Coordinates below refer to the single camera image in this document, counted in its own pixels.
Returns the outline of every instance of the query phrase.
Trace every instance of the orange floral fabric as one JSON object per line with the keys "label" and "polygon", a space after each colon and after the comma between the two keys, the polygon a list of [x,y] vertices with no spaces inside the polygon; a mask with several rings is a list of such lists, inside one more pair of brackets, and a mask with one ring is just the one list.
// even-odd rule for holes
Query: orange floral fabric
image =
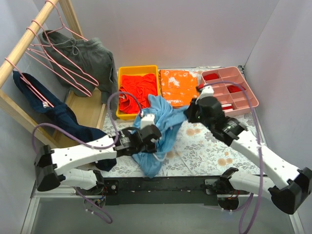
{"label": "orange floral fabric", "polygon": [[160,70],[161,94],[174,108],[190,105],[196,91],[197,73]]}

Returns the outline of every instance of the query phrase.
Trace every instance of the drawstring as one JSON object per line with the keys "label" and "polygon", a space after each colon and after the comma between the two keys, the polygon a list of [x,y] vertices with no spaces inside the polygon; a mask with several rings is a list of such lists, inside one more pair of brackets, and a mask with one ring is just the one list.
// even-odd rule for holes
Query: drawstring
{"label": "drawstring", "polygon": [[86,71],[86,70],[87,70],[86,68],[88,67],[88,64],[87,64],[87,62],[84,60],[84,57],[82,56],[82,54],[81,54],[79,48],[76,46],[76,44],[77,44],[76,39],[75,39],[75,38],[70,38],[70,42],[72,43],[72,45],[69,45],[69,46],[67,46],[66,48],[70,48],[70,47],[71,47],[71,48],[72,48],[72,54],[73,54],[74,56],[76,56],[76,55],[79,56],[79,58],[81,59],[81,61],[82,61],[82,63],[83,63],[84,71]]}

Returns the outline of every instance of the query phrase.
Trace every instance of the pink compartment tray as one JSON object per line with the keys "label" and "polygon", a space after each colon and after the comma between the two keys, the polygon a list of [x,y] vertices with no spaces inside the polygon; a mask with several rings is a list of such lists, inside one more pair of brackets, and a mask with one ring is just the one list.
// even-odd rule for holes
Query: pink compartment tray
{"label": "pink compartment tray", "polygon": [[[204,80],[204,77],[209,74],[216,73],[219,79]],[[254,96],[243,75],[237,67],[226,67],[216,70],[206,71],[201,74],[201,83],[212,84],[220,81],[231,81],[240,84],[246,89],[246,93],[250,99],[252,107],[257,107],[259,102]],[[228,90],[229,83],[220,83],[212,85],[214,89],[214,97],[217,98],[221,104],[231,104],[233,110],[224,110],[225,115],[229,117],[243,115],[251,112],[247,99],[243,92],[230,93]]]}

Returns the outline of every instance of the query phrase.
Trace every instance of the wooden clothes rack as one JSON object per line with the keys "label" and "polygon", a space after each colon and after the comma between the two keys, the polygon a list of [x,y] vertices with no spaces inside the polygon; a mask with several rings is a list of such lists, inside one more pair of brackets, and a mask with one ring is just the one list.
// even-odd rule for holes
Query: wooden clothes rack
{"label": "wooden clothes rack", "polygon": [[[71,0],[51,0],[51,2],[53,2],[55,5],[59,2],[68,22],[69,28],[75,33],[83,36]],[[53,4],[46,2],[35,20],[39,24],[43,25],[51,14],[53,8]],[[40,30],[40,26],[35,22],[32,22],[29,27],[36,33],[38,33]],[[33,41],[34,37],[35,35],[29,29],[27,29],[7,58],[12,63],[17,65],[26,49]],[[13,69],[14,67],[6,60],[1,65],[0,88],[11,75]],[[106,105],[101,103],[100,98],[101,93],[99,89],[95,89],[91,97],[78,97],[72,91],[70,91],[66,104],[73,110],[80,125],[102,129],[106,115]],[[29,132],[32,132],[34,127],[37,125],[37,123],[1,89],[0,108],[2,108]],[[48,144],[52,148],[63,148],[76,145],[74,141],[59,133],[58,131],[56,131],[53,136],[50,136],[44,129],[39,128],[36,131],[35,136],[43,144]]]}

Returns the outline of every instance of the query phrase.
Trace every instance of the waistband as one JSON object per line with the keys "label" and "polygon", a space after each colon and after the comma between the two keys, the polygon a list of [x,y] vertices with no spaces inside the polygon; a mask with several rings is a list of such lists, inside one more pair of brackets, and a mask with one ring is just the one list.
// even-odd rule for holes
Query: waistband
{"label": "waistband", "polygon": [[[75,45],[79,48],[79,50],[97,50],[103,47],[102,42],[99,38],[92,38],[88,41],[85,41],[83,39],[75,39],[75,38],[69,38],[62,33],[59,32],[52,32],[48,34],[48,37],[51,41],[51,43],[56,48],[69,48],[72,45]],[[49,41],[46,38],[46,35],[44,32],[39,34],[39,39],[43,45],[49,45]]]}

